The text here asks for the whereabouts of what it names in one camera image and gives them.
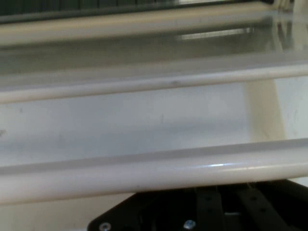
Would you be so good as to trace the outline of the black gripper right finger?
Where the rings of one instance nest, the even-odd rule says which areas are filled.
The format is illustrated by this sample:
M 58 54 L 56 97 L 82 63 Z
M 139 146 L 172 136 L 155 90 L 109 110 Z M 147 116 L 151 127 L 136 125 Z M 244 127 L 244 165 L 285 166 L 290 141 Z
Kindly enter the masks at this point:
M 291 228 L 264 194 L 248 184 L 239 184 L 237 198 L 245 231 L 290 231 Z

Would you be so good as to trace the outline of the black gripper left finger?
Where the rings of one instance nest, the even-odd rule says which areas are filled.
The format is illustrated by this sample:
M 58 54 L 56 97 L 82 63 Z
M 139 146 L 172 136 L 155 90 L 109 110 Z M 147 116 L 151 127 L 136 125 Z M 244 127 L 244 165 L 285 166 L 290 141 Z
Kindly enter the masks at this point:
M 196 230 L 225 231 L 221 194 L 217 187 L 196 189 Z

